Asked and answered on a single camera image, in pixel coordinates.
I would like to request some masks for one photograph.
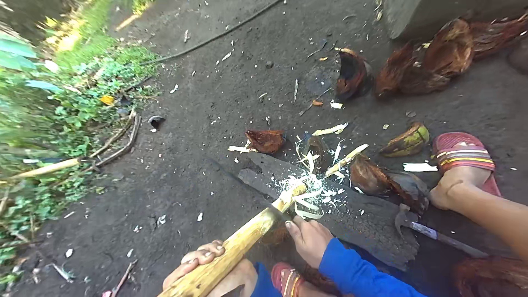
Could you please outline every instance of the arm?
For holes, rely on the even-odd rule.
[[[447,191],[449,208],[499,236],[528,263],[528,207],[459,183]]]
[[[333,280],[343,294],[352,293],[358,297],[423,296],[404,282],[379,272],[356,251],[346,249],[337,238],[328,243],[319,271]]]

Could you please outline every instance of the red slipper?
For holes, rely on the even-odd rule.
[[[282,283],[282,276],[280,275],[283,270],[288,270],[289,273],[285,284]],[[299,296],[300,285],[304,283],[304,279],[289,264],[279,262],[271,270],[271,282],[283,297],[297,297]]]
[[[465,143],[467,146],[453,148],[459,143]],[[434,140],[432,150],[442,173],[456,166],[472,166],[495,171],[495,163],[484,144],[471,134],[463,132],[441,134]],[[484,182],[482,190],[495,196],[502,196],[493,174]]]

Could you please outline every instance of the blue sleeve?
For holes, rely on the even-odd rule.
[[[379,272],[369,262],[361,259],[353,249],[346,249],[334,238],[326,247],[319,271],[334,281],[343,294],[356,297],[424,297],[413,287]]]

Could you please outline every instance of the blue pants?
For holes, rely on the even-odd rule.
[[[255,263],[255,269],[257,270],[259,277],[251,297],[281,297],[282,294],[273,286],[273,283],[271,282],[271,275],[266,270],[264,265],[257,262]]]

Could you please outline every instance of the wooden handle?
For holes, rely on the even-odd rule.
[[[272,205],[284,212],[293,202],[292,197],[306,192],[304,184],[283,192]],[[201,297],[206,296],[213,288],[233,270],[242,260],[244,254],[255,244],[274,224],[276,220],[273,212],[266,208],[238,229],[226,241],[225,252],[211,263],[200,265],[195,270],[174,282],[158,297]]]

